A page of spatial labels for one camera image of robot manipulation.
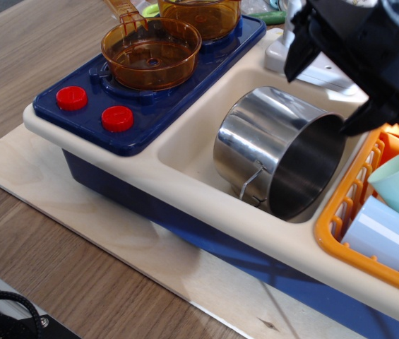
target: amber saucepan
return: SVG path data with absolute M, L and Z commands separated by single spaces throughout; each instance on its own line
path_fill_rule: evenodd
M 193 25 L 203 40 L 217 40 L 232 32 L 241 17 L 240 4 L 240 0 L 158 0 L 162 18 Z
M 194 26 L 143 18 L 130 1 L 105 2 L 121 21 L 102 39 L 102 54 L 118 82 L 136 90 L 164 90 L 190 78 L 202 43 Z

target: burner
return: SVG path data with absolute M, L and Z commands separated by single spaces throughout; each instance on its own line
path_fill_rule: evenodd
M 107 93 L 122 97 L 127 100 L 135 100 L 140 105 L 152 105 L 156 100 L 167 95 L 171 95 L 175 88 L 167 90 L 134 90 L 119 83 L 112 75 L 107 62 L 102 65 L 100 70 L 91 68 L 89 70 L 91 83 L 100 84 Z
M 199 99 L 265 33 L 262 20 L 242 16 L 227 37 L 203 43 L 198 66 L 190 79 L 161 91 L 133 90 L 121 85 L 114 80 L 100 54 L 39 94 L 33 107 L 37 116 L 110 152 L 135 155 Z M 56 94 L 71 88 L 82 95 L 82 104 L 67 105 L 72 110 L 60 109 Z M 126 119 L 132 114 L 133 125 L 124 131 L 106 129 L 102 124 L 102 113 L 116 106 L 124 108 Z

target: wooden board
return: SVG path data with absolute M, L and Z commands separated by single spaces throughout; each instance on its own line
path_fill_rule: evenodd
M 24 125 L 0 140 L 0 187 L 246 338 L 361 338 L 78 184 L 61 149 Z

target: black cable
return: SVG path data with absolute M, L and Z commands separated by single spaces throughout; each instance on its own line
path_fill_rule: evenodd
M 30 312 L 31 317 L 35 321 L 36 325 L 36 338 L 41 339 L 42 337 L 42 324 L 41 324 L 41 317 L 37 312 L 36 308 L 33 304 L 26 298 L 18 295 L 17 293 L 7 292 L 7 291 L 0 291 L 0 299 L 11 300 L 13 302 L 18 302 L 22 304 L 26 309 Z

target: toy stove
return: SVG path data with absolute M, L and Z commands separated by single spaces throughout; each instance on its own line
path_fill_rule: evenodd
M 33 102 L 36 114 L 117 155 L 130 156 L 141 152 L 188 107 L 214 84 L 237 60 L 265 35 L 263 21 L 243 17 L 228 36 L 203 43 L 198 66 L 185 83 L 169 90 L 132 90 L 118 83 L 111 75 L 105 58 L 99 55 L 70 76 L 38 95 Z M 72 93 L 78 86 L 84 93 Z M 56 94 L 65 90 L 74 102 L 73 113 L 59 108 Z M 133 113 L 134 125 L 125 133 L 104 129 L 101 113 L 115 105 Z
M 226 40 L 204 45 L 187 82 L 154 93 L 116 84 L 97 56 L 38 95 L 24 111 L 25 125 L 63 149 L 73 177 L 85 186 L 368 338 L 399 338 L 399 289 L 328 255 L 313 234 L 366 134 L 348 140 L 334 177 L 302 223 L 240 201 L 214 168 L 221 122 L 254 88 L 273 86 L 344 116 L 367 100 L 361 91 L 346 96 L 289 84 L 265 68 L 266 50 L 281 35 L 243 16 Z M 61 111 L 56 93 L 70 86 L 83 88 L 88 103 Z M 133 111 L 134 129 L 103 128 L 102 112 L 115 105 Z

